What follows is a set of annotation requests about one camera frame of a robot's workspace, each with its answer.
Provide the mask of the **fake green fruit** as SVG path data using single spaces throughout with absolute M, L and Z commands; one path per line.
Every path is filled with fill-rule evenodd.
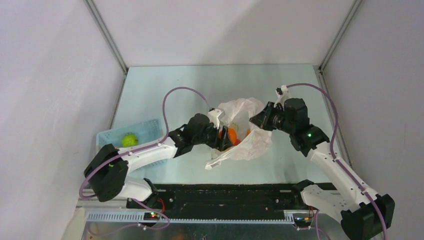
M 134 147 L 134 146 L 137 146 L 138 143 L 139 143 L 139 140 L 134 133 L 127 133 L 121 139 L 121 145 L 122 145 L 123 148 Z

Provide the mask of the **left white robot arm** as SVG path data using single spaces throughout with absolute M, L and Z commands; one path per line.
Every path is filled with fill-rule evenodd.
M 153 208 L 158 202 L 156 187 L 148 178 L 131 177 L 133 171 L 180 157 L 196 145 L 225 151 L 232 148 L 235 141 L 227 126 L 218 126 L 208 116 L 197 113 L 188 123 L 170 131 L 164 139 L 131 147 L 116 148 L 111 143 L 104 145 L 83 175 L 99 202 L 122 197 L 135 199 L 145 208 Z

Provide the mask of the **fake orange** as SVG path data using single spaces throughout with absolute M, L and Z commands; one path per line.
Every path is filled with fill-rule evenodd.
M 231 143 L 234 145 L 237 142 L 237 133 L 233 128 L 223 128 L 218 133 L 218 138 L 224 143 Z

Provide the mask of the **fake peach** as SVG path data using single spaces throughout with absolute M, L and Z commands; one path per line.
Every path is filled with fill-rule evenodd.
M 237 146 L 237 145 L 239 145 L 241 143 L 241 140 L 240 139 L 236 139 L 235 140 L 235 142 L 233 143 L 233 146 Z

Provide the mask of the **white plastic bag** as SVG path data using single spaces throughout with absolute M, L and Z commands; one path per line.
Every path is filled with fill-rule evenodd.
M 238 98 L 218 105 L 217 108 L 225 113 L 220 127 L 233 128 L 241 143 L 225 151 L 212 150 L 211 160 L 206 162 L 205 169 L 211 170 L 227 159 L 249 161 L 266 153 L 272 146 L 272 133 L 249 122 L 249 119 L 260 113 L 264 107 L 260 100 L 253 97 Z

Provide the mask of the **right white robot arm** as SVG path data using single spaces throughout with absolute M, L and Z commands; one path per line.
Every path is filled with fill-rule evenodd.
M 283 104 L 268 102 L 265 108 L 249 121 L 262 130 L 287 133 L 296 151 L 318 166 L 339 195 L 328 193 L 310 180 L 295 185 L 291 204 L 297 209 L 311 206 L 340 223 L 351 240 L 370 240 L 383 234 L 387 237 L 395 202 L 380 195 L 345 163 L 331 152 L 329 137 L 310 123 L 308 108 L 301 98 L 289 98 Z

